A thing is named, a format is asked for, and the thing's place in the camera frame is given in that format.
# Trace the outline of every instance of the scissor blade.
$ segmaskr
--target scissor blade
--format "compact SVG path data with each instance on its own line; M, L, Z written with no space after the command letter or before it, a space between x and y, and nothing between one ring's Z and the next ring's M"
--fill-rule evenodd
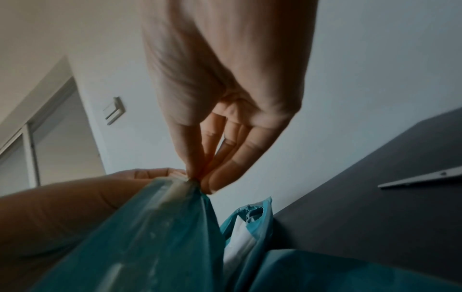
M444 170L440 170L440 171L436 171L436 172L432 172L429 174L424 174L424 175L416 176L412 178L405 178L405 179L401 179L397 181L392 181L392 182L381 184L378 187L381 189L384 189L384 188L396 187L396 186L401 186L401 185L410 185L410 184L419 183L419 182L426 182L426 181L446 179L446 178L454 178L454 177L460 177L460 176L462 176L462 166L444 169Z

